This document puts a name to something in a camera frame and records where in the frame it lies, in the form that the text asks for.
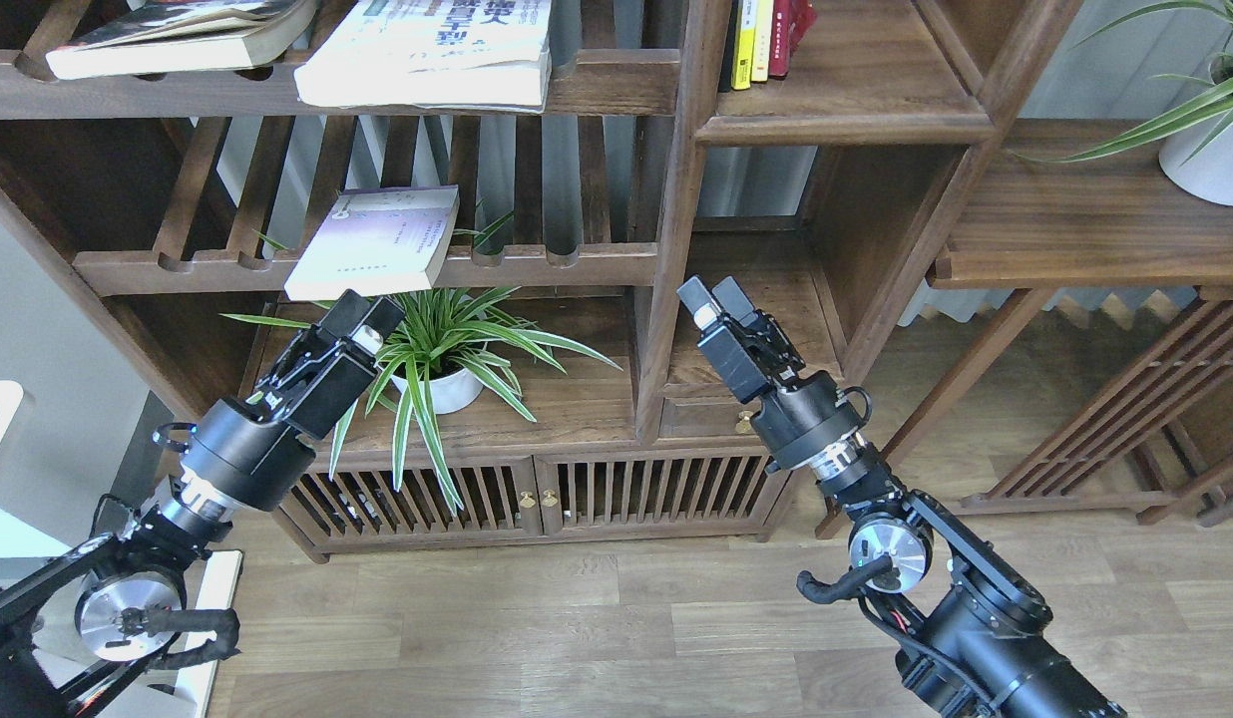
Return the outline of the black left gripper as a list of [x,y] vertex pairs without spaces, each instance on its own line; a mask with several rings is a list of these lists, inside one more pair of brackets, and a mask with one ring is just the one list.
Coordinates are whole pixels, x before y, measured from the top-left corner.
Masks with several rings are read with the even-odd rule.
[[187,511],[277,508],[324,440],[375,378],[404,310],[393,299],[342,294],[323,320],[302,328],[259,378],[250,397],[224,397],[195,424],[157,427],[157,445],[182,464]]

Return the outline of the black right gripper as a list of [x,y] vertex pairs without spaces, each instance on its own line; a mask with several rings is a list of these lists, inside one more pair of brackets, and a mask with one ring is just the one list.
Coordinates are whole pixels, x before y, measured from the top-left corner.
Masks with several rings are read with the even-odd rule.
[[867,415],[829,373],[799,376],[801,355],[772,315],[756,312],[734,276],[711,291],[699,276],[686,278],[676,294],[700,331],[700,352],[739,403],[760,400],[750,427],[769,452],[766,472],[870,472],[873,452],[859,438]]

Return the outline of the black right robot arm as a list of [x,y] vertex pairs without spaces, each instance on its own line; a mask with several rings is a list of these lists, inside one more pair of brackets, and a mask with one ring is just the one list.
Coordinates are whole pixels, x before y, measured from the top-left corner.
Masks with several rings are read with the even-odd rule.
[[768,472],[808,468],[853,524],[850,567],[832,584],[803,571],[805,600],[854,600],[896,640],[901,685],[944,717],[1122,717],[1043,632],[1053,613],[1026,579],[930,493],[910,490],[862,431],[850,394],[804,361],[735,281],[677,289],[698,347],[769,450]]

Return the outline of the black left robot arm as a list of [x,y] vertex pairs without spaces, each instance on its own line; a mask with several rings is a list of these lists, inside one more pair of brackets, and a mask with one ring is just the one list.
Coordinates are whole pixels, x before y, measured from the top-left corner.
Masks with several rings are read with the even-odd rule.
[[[187,435],[157,442],[182,461],[182,489],[123,535],[92,535],[0,592],[0,717],[92,717],[145,671],[237,654],[234,609],[187,609],[184,575],[210,556],[240,508],[271,511],[314,461],[312,440],[379,378],[375,357],[403,320],[392,299],[342,294],[289,342],[247,400],[223,397]],[[32,625],[52,595],[83,580],[75,627],[97,660],[55,686],[33,654]]]

